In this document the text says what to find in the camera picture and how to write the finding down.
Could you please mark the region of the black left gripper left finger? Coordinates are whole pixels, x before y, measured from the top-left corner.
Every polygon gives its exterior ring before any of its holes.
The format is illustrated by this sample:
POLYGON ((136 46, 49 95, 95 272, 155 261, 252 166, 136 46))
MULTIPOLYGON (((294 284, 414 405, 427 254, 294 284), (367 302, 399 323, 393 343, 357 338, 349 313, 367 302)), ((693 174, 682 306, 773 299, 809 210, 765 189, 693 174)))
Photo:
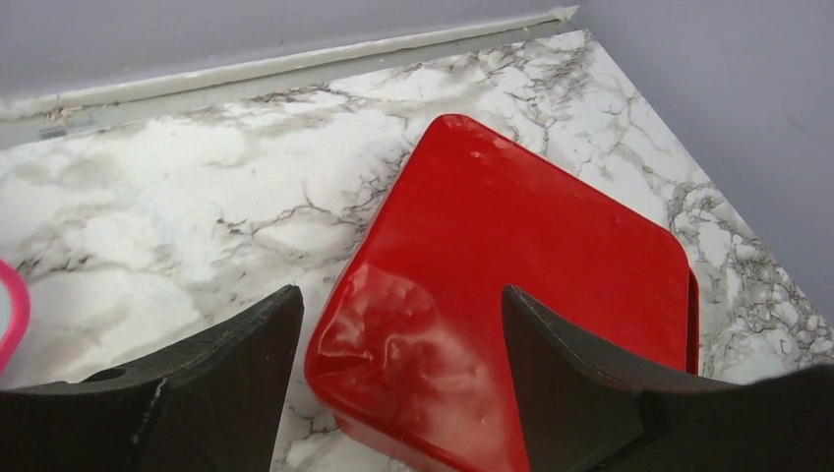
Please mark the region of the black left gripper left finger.
POLYGON ((79 383, 1 394, 5 471, 267 471, 304 315, 287 285, 79 383))

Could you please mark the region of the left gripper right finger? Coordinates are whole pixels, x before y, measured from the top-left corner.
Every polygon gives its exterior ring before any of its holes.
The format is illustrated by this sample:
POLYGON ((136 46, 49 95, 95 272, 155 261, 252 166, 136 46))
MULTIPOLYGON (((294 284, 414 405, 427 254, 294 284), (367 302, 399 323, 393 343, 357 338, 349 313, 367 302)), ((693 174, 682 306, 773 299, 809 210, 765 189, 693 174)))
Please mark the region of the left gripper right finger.
POLYGON ((533 471, 829 471, 833 368, 749 384, 664 367, 515 286, 506 352, 533 471))

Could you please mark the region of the red box lid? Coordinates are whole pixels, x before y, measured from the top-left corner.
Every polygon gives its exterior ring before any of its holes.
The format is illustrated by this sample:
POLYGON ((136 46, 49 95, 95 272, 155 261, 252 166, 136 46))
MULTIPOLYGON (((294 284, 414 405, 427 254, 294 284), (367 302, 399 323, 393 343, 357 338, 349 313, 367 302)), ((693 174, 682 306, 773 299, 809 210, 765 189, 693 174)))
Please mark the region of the red box lid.
POLYGON ((474 119, 436 118, 336 282, 305 378, 351 439, 418 471, 524 471, 501 316, 515 285, 696 373, 697 291, 665 228, 474 119))

